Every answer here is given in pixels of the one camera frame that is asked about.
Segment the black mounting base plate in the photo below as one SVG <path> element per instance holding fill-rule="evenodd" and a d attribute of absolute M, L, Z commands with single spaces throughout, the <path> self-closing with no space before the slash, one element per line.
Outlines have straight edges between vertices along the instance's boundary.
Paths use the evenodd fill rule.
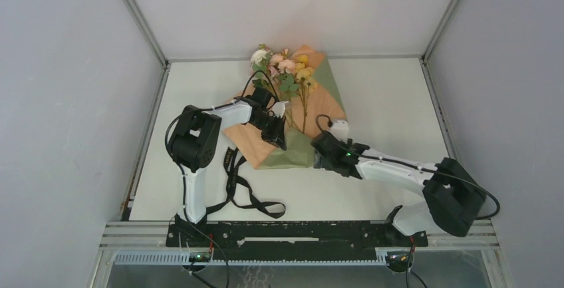
<path fill-rule="evenodd" d="M 427 247 L 425 231 L 403 235 L 392 225 L 376 221 L 213 221 L 194 230 L 186 223 L 172 222 L 165 237 L 166 247 L 208 247 L 215 241 L 222 248 L 241 245 L 251 239 L 273 241 L 347 242 L 360 247 Z"/>

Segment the white fake flower stem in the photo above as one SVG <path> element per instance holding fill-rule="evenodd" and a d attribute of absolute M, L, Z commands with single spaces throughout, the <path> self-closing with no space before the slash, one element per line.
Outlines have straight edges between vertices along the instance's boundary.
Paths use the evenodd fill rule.
<path fill-rule="evenodd" d="M 267 76 L 270 76 L 269 62 L 272 55 L 271 49 L 265 44 L 260 44 L 259 48 L 252 54 L 250 67 L 254 74 L 251 81 L 254 86 L 263 86 Z"/>

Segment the yellow fake flower stem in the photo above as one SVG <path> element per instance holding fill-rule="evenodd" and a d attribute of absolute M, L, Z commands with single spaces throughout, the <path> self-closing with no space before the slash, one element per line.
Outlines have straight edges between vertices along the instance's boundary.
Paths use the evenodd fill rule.
<path fill-rule="evenodd" d="M 303 107 L 303 121 L 301 125 L 301 132 L 305 133 L 307 116 L 308 116 L 308 102 L 310 94 L 317 88 L 318 84 L 314 79 L 315 67 L 309 63 L 307 55 L 298 55 L 295 59 L 295 80 L 299 84 L 297 94 L 301 100 Z"/>

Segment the pink fake flower stem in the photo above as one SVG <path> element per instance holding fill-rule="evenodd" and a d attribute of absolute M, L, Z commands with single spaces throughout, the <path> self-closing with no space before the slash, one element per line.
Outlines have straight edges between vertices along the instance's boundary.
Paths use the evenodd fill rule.
<path fill-rule="evenodd" d="M 293 107 L 298 106 L 301 116 L 306 115 L 305 112 L 305 96 L 303 81 L 297 77 L 297 62 L 288 57 L 288 50 L 285 49 L 280 53 L 274 53 L 266 48 L 268 53 L 267 70 L 269 78 L 275 84 L 275 92 L 279 100 L 290 102 L 290 106 L 286 108 L 286 114 L 289 117 L 291 126 L 294 128 L 304 129 L 304 119 L 299 124 L 297 122 L 297 113 Z"/>

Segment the orange wrapping paper sheet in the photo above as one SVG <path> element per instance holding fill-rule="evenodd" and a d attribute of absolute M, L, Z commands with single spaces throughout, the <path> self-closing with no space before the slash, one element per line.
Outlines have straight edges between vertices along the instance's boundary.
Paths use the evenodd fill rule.
<path fill-rule="evenodd" d="M 288 57 L 291 60 L 295 61 L 298 55 L 309 57 L 309 63 L 312 67 L 315 67 L 313 76 L 318 84 L 309 96 L 305 133 L 301 132 L 301 128 L 291 126 L 286 111 L 285 139 L 287 149 L 285 151 L 262 141 L 259 129 L 251 124 L 238 124 L 223 131 L 254 169 L 309 168 L 313 166 L 314 149 L 311 146 L 311 141 L 321 132 L 321 128 L 316 123 L 318 115 L 324 114 L 337 120 L 344 120 L 347 117 L 326 55 L 307 45 L 303 45 L 294 52 L 288 50 Z M 254 86 L 251 82 L 246 89 L 246 93 L 252 93 L 255 87 L 257 86 Z M 269 76 L 267 76 L 264 85 L 259 87 L 266 88 L 278 97 L 274 90 L 275 84 Z M 301 111 L 298 106 L 294 106 L 293 110 L 297 113 L 297 122 L 300 124 L 303 119 Z"/>

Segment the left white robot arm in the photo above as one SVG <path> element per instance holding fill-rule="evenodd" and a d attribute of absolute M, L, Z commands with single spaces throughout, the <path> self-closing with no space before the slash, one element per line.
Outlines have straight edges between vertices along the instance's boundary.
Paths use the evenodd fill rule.
<path fill-rule="evenodd" d="M 238 124 L 251 124 L 259 129 L 262 141 L 285 151 L 287 106 L 288 101 L 268 106 L 248 98 L 233 99 L 212 108 L 189 105 L 170 123 L 165 147 L 181 171 L 182 204 L 177 215 L 187 223 L 182 237 L 190 245 L 199 246 L 208 237 L 208 229 L 202 224 L 207 216 L 204 182 L 207 167 L 215 156 L 219 133 Z"/>

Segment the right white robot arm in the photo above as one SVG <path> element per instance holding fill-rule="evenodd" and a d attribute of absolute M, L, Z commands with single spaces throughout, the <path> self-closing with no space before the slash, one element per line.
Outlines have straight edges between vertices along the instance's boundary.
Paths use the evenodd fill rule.
<path fill-rule="evenodd" d="M 422 198 L 396 206 L 386 218 L 384 236 L 402 245 L 411 235 L 442 230 L 465 237 L 476 220 L 490 219 L 501 210 L 499 200 L 480 186 L 455 159 L 421 163 L 388 156 L 351 139 L 339 140 L 328 131 L 311 142 L 319 166 L 346 178 L 384 182 Z"/>

